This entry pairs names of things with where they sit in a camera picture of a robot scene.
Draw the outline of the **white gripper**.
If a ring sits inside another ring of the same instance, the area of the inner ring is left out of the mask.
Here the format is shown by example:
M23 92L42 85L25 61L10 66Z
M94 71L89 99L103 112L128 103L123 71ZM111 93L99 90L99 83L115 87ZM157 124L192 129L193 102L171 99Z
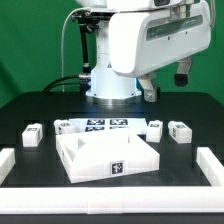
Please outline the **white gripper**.
M190 16L183 19L172 20L170 10L162 9L116 13L109 22L112 69L120 76L141 76L138 81L147 102L157 99L154 75L147 73L180 60L174 81L177 87L186 86L193 63L189 56L207 49L210 41L210 12L205 0L193 4Z

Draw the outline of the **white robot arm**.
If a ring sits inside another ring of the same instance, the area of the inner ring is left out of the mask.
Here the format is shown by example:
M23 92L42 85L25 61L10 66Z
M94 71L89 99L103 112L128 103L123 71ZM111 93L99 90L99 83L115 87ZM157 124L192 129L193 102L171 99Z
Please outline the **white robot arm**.
M174 82L188 84L193 56L209 47L215 0L76 0L80 32L96 34L97 63L86 96L106 104L153 102L158 69L177 63Z

